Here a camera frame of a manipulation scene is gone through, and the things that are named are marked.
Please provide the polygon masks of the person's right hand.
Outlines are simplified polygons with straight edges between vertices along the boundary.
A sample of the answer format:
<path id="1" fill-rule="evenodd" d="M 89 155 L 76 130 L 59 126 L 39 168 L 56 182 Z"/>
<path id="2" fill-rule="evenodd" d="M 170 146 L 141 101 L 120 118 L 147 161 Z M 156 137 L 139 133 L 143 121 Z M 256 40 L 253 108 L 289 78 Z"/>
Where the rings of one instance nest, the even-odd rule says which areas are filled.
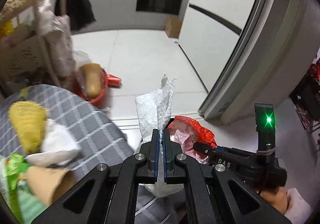
<path id="1" fill-rule="evenodd" d="M 263 190 L 260 196 L 271 204 L 281 214 L 285 214 L 288 208 L 288 198 L 284 187 L 278 187 L 276 190 Z"/>

